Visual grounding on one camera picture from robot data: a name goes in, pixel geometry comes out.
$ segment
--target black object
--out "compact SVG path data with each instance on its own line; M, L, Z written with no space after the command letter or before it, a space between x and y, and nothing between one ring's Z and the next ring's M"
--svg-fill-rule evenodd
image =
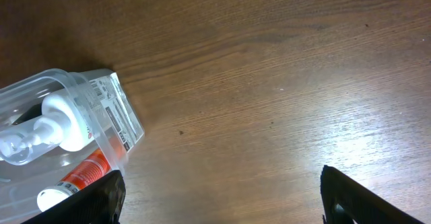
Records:
M325 224L422 223L327 165L321 175L321 194Z
M12 125L21 124L27 120L31 120L42 115L42 103L36 104L30 107L26 112L24 112L18 119L16 119Z
M117 224L125 195L123 177L114 170L22 224Z

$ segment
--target toothpaste tube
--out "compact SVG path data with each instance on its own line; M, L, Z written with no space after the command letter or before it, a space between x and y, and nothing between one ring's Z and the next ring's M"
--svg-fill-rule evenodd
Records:
M39 209L48 210L100 179L109 171L110 166L103 152L100 149L95 150L57 184L49 186L39 193L37 198Z

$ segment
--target clear plastic container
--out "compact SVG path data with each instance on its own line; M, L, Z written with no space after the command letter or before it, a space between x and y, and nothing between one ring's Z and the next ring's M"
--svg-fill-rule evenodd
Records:
M57 183L77 164L93 153L98 147L108 160L111 169L120 170L124 175L124 166L128 162L128 154L143 140L143 128L138 119L132 121L129 116L136 116L118 81L113 84L115 92L111 96L117 110L123 110L122 120L132 130L132 140L125 140L114 122L111 112L105 110L107 99L101 98L104 84L92 79L112 76L112 71L100 69L85 73L68 73L60 69L50 69L33 75L0 90L0 134L8 131L12 124L23 116L31 107L40 104L49 94L65 89L74 107L85 120L94 140L79 151L66 151L53 147L45 154L31 159L23 165L11 165L0 161L0 223L21 223L40 213L36 204L38 193L47 186Z

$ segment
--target transparent plastic box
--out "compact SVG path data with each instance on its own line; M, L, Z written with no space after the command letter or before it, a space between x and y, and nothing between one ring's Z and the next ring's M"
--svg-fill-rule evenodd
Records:
M55 147L24 165L0 161L0 223L21 223L40 213L36 203L38 193L57 183L98 147L111 169L125 174L128 154L143 140L142 125L138 121L139 126L136 126L141 128L142 136L130 150L125 149L108 113L94 110L101 102L89 83L91 79L112 73L108 69L85 73L50 69L0 90L0 132L10 128L17 118L50 93L66 89L94 137L94 141L79 151ZM128 103L125 95L121 99Z

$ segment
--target red label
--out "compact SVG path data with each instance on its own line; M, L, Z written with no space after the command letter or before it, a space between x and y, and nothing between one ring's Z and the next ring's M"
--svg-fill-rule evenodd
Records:
M109 170L110 166L108 160L106 160L102 151L97 149L61 179L60 182L72 183L77 186L79 190L82 190L103 177Z

